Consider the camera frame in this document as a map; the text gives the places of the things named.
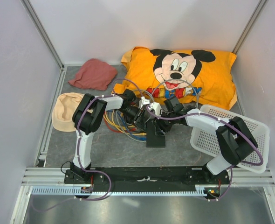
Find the black network switch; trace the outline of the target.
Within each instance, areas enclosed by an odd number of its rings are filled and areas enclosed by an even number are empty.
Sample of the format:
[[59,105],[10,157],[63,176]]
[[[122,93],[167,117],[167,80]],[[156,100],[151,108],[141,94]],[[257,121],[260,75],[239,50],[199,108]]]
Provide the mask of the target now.
[[166,141],[164,135],[156,135],[156,127],[152,120],[146,122],[146,147],[164,148]]

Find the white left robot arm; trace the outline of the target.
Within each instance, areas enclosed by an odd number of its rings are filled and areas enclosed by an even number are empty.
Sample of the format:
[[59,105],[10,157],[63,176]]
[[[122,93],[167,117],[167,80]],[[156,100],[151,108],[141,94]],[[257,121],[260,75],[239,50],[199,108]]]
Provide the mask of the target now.
[[91,173],[91,145],[95,132],[99,129],[103,115],[109,110],[119,110],[125,116],[125,123],[135,126],[146,132],[145,111],[136,107],[133,102],[136,95],[132,90],[126,89],[122,94],[109,96],[93,96],[85,94],[77,107],[72,120],[76,128],[76,152],[70,171],[80,183],[87,183]]

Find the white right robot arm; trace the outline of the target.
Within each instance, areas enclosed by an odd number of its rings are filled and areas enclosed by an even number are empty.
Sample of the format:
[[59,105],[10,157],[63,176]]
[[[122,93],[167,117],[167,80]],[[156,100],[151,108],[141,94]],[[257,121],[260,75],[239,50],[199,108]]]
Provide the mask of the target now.
[[160,113],[158,103],[146,107],[148,113],[163,124],[173,123],[201,129],[216,136],[220,152],[210,160],[202,171],[203,181],[214,183],[219,173],[239,163],[261,166],[264,159],[248,126],[240,117],[224,119],[204,113],[192,106],[183,106],[176,97],[165,101],[167,112]]

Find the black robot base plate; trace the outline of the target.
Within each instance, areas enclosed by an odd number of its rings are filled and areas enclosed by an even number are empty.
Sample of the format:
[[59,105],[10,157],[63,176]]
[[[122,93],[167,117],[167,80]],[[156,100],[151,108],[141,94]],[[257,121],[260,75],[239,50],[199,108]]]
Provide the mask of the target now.
[[211,175],[202,167],[97,167],[92,168],[90,179],[85,181],[68,169],[65,184],[92,184],[100,190],[112,189],[180,189],[187,190],[197,185],[218,186],[229,184],[227,171]]

